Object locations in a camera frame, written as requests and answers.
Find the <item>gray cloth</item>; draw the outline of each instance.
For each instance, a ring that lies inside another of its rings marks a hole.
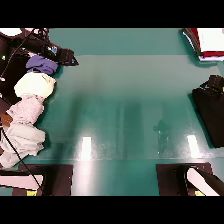
[[[6,135],[21,158],[27,155],[36,156],[43,149],[42,143],[45,140],[45,132],[35,128],[32,124],[15,124],[12,122],[6,131]],[[11,168],[19,162],[19,158],[4,137],[0,146],[4,150],[0,156],[0,163],[4,168]]]
[[[13,118],[14,123],[34,124],[44,111],[44,98],[25,94],[22,100],[10,107],[6,112]]]

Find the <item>crumpled fabric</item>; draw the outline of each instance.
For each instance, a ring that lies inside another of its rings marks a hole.
[[[22,95],[22,100],[12,105],[6,112],[14,123],[34,124],[44,111],[44,98],[37,95]]]
[[[11,123],[6,131],[6,136],[23,159],[27,155],[36,156],[43,149],[45,132],[35,128],[32,124]],[[3,154],[0,156],[0,163],[4,168],[11,168],[19,162],[19,158],[3,136],[0,143]]]
[[[52,75],[56,72],[58,64],[54,61],[44,58],[43,56],[34,55],[26,63],[26,68],[28,69],[28,72],[38,70],[41,73]]]
[[[32,94],[47,98],[54,90],[55,79],[44,73],[26,73],[15,85],[18,97],[23,94]]]

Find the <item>stack of folded clothing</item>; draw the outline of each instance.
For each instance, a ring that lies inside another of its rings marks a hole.
[[[22,100],[11,106],[7,114],[12,117],[6,135],[23,159],[27,155],[36,156],[43,149],[45,132],[34,127],[34,123],[44,110],[43,102],[54,90],[56,80],[52,75],[58,65],[39,55],[35,55],[26,64],[29,69],[15,85],[15,93]],[[0,163],[4,168],[11,168],[19,162],[8,141],[2,137],[3,154]]]
[[[223,28],[184,28],[183,34],[200,61],[224,61]]]

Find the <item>glossy green surface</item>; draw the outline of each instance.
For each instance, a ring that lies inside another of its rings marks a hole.
[[[52,29],[50,37],[80,65],[55,75],[37,123],[45,149],[25,162],[74,164],[72,195],[158,195],[157,163],[210,161],[224,180],[224,149],[212,147],[190,96],[224,74],[222,62],[200,63],[177,28]]]

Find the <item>yellow cloth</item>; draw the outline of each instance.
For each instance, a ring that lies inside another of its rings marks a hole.
[[[44,73],[26,73],[15,85],[15,93],[18,97],[23,94],[34,94],[47,98],[54,90],[55,79]]]

